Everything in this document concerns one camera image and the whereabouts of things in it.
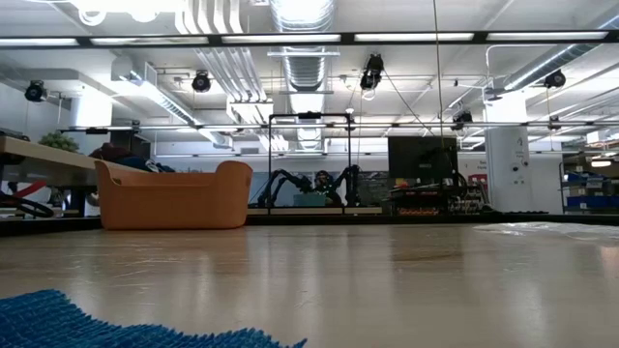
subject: orange plastic basket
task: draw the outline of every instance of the orange plastic basket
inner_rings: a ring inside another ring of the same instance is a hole
[[[215,173],[145,173],[96,161],[103,227],[215,229],[245,224],[251,168],[220,163]]]

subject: spider robot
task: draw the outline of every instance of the spider robot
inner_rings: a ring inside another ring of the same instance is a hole
[[[279,175],[282,175],[283,177],[278,181],[275,191],[271,193],[271,186]],[[327,204],[329,207],[341,207],[341,197],[339,197],[337,190],[339,186],[341,186],[344,179],[347,179],[348,176],[350,176],[350,180],[346,180],[347,206],[356,207],[360,203],[359,194],[357,191],[357,181],[359,177],[358,165],[351,165],[347,167],[335,180],[327,171],[321,170],[316,173],[314,185],[312,185],[311,180],[304,175],[294,176],[283,169],[278,169],[271,174],[266,188],[258,196],[257,206],[259,208],[275,207],[275,202],[278,199],[278,193],[280,192],[281,186],[283,186],[286,181],[289,181],[292,185],[299,189],[301,193],[305,194],[314,192],[324,194],[329,200]]]

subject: metal rail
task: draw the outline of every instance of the metal rail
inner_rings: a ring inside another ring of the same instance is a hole
[[[308,32],[104,37],[0,37],[0,50],[436,44],[619,44],[619,30]]]
[[[526,128],[548,128],[548,127],[619,127],[617,121],[532,121],[532,122],[472,122],[472,123],[363,123],[351,124],[352,128],[360,129],[424,129],[424,128],[450,128],[463,126],[467,129],[491,129],[502,127],[526,127]],[[320,124],[273,124],[273,129],[347,129],[347,123],[320,123]],[[109,131],[176,131],[186,129],[207,130],[207,131],[230,131],[230,130],[267,130],[268,124],[224,124],[224,125],[187,125],[175,126],[100,126],[100,127],[70,127],[60,130],[60,132],[86,132],[86,133],[107,133]]]

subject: desk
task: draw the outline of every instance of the desk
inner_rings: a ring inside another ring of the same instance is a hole
[[[97,185],[96,159],[88,156],[0,136],[0,155],[5,153],[25,157],[25,160],[19,165],[5,166],[2,180],[19,183],[44,180],[49,186],[55,187],[94,187]],[[115,163],[108,165],[123,170],[138,170]]]

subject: spotlight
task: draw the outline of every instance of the spotlight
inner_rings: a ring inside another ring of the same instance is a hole
[[[471,114],[471,111],[464,110],[460,112],[459,114],[454,115],[454,123],[456,123],[456,125],[452,127],[452,131],[460,131],[464,128],[464,123],[472,123],[472,122],[473,122],[473,115]]]
[[[45,102],[49,93],[44,88],[42,81],[30,81],[30,86],[26,89],[24,97],[29,102]]]
[[[559,122],[559,115],[552,115],[548,118],[548,120],[550,121],[550,123],[552,122]],[[550,131],[559,131],[561,130],[561,126],[557,126],[557,125],[548,125],[548,129]]]
[[[364,75],[361,77],[361,89],[364,91],[373,90],[378,86],[381,80],[380,74],[385,70],[383,59],[380,54],[371,54],[369,56],[368,64],[364,69]]]
[[[196,72],[192,82],[192,88],[197,93],[205,93],[211,89],[211,81],[208,72]]]
[[[551,73],[545,78],[544,87],[548,89],[552,87],[561,88],[565,85],[565,82],[566,82],[565,75],[561,72],[561,70],[558,70],[556,72]]]

